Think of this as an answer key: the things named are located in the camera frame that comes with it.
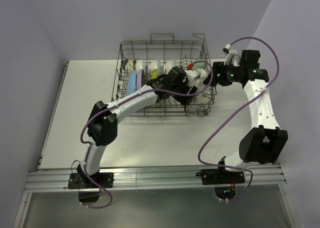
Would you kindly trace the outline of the cream white mug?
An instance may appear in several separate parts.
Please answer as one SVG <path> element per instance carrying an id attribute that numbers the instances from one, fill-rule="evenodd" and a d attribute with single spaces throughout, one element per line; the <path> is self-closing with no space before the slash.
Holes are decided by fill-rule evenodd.
<path id="1" fill-rule="evenodd" d="M 205 87 L 204 81 L 205 81 L 205 79 L 207 78 L 208 74 L 207 74 L 207 72 L 206 72 L 204 69 L 202 69 L 202 68 L 198 69 L 197 71 L 198 71 L 199 74 L 200 74 L 200 77 L 199 77 L 199 79 L 198 79 L 198 86 L 197 86 L 197 87 L 200 89 L 200 88 Z"/>

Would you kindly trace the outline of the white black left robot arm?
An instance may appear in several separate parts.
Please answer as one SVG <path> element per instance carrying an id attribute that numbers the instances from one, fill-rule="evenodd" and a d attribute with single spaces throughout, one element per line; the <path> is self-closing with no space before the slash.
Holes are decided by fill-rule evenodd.
<path id="1" fill-rule="evenodd" d="M 112 143 L 118 135 L 118 124 L 129 115 L 161 102 L 172 96 L 181 105 L 187 106 L 192 100 L 192 94 L 197 91 L 197 82 L 201 74 L 196 70 L 184 70 L 173 67 L 168 74 L 162 74 L 146 83 L 137 81 L 134 92 L 126 97 L 105 104 L 97 102 L 91 111 L 89 119 L 82 130 L 87 133 L 86 155 L 76 169 L 71 173 L 69 189 L 89 189 L 112 186 L 112 178 L 100 173 L 100 163 L 106 146 Z"/>

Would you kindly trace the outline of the green cup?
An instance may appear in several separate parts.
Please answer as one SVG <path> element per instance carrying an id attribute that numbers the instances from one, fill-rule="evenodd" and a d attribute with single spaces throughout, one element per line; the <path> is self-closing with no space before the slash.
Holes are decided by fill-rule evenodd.
<path id="1" fill-rule="evenodd" d="M 193 69 L 197 70 L 197 69 L 205 69 L 206 64 L 204 62 L 202 62 L 201 59 L 196 59 L 193 62 Z"/>

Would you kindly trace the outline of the floral mug orange inside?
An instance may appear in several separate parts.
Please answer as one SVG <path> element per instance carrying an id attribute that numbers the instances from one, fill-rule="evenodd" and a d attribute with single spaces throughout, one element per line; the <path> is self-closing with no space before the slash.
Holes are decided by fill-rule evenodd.
<path id="1" fill-rule="evenodd" d="M 203 111 L 207 109 L 212 101 L 213 92 L 210 88 L 207 88 L 204 92 L 198 94 L 191 100 L 191 103 L 187 106 L 187 110 L 192 112 Z"/>

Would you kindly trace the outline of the green polka-dot plate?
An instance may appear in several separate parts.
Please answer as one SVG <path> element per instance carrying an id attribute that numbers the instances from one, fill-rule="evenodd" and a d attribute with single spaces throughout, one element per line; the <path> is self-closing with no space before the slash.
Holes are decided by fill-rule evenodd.
<path id="1" fill-rule="evenodd" d="M 151 79 L 156 79 L 158 77 L 158 69 L 157 68 L 154 68 L 152 71 L 151 71 Z"/>

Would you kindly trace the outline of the lilac plastic plate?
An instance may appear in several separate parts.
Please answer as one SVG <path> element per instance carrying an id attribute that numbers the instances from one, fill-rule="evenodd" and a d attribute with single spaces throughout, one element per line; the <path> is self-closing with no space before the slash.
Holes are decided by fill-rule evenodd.
<path id="1" fill-rule="evenodd" d="M 136 90 L 140 90 L 145 85 L 145 74 L 144 70 L 141 69 L 136 73 Z"/>

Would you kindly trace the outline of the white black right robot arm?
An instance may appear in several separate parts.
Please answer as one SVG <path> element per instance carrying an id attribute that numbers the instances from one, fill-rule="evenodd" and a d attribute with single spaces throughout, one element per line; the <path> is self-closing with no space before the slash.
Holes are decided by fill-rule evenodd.
<path id="1" fill-rule="evenodd" d="M 239 143 L 233 155 L 223 157 L 215 169 L 202 169 L 197 176 L 203 185 L 243 184 L 244 171 L 251 165 L 274 163 L 288 140 L 286 130 L 280 128 L 273 112 L 268 85 L 268 72 L 259 66 L 260 52 L 238 52 L 224 48 L 225 62 L 214 62 L 213 85 L 229 86 L 239 83 L 250 102 L 251 129 Z"/>

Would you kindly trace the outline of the white bowl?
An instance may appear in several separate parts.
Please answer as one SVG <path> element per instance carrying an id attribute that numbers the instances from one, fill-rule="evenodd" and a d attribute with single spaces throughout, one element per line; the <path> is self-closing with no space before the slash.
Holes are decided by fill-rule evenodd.
<path id="1" fill-rule="evenodd" d="M 146 60 L 145 59 L 139 59 L 135 63 L 135 69 L 136 69 L 137 72 L 139 72 L 140 70 L 145 70 L 145 66 L 146 66 Z"/>
<path id="2" fill-rule="evenodd" d="M 174 59 L 168 60 L 168 61 L 166 61 L 166 62 L 164 63 L 163 66 L 164 66 L 163 69 L 164 69 L 165 71 L 171 70 L 173 67 L 176 66 L 176 61 L 175 61 Z"/>
<path id="3" fill-rule="evenodd" d="M 151 77 L 151 71 L 154 69 L 154 68 L 157 68 L 158 69 L 158 73 L 157 73 L 157 76 L 160 76 L 160 72 L 161 72 L 161 62 L 159 59 L 156 59 L 156 60 L 153 60 L 149 65 L 148 65 L 148 71 L 149 71 L 149 75 Z"/>

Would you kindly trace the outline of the blue plastic plate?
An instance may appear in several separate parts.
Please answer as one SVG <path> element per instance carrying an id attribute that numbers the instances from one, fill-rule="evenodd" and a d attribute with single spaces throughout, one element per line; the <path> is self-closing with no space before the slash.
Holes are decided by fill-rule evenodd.
<path id="1" fill-rule="evenodd" d="M 136 77 L 137 73 L 136 70 L 133 70 L 128 78 L 128 85 L 127 85 L 127 95 L 131 95 L 132 93 L 135 92 L 136 88 Z"/>

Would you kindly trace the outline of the floral painted bowl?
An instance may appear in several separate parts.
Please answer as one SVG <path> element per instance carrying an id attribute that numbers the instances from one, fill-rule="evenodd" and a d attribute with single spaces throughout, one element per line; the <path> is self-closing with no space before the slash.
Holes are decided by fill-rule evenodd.
<path id="1" fill-rule="evenodd" d="M 135 69 L 136 69 L 136 60 L 133 58 L 131 60 L 128 60 L 126 65 L 125 65 L 125 69 L 127 71 L 128 74 L 132 73 Z"/>

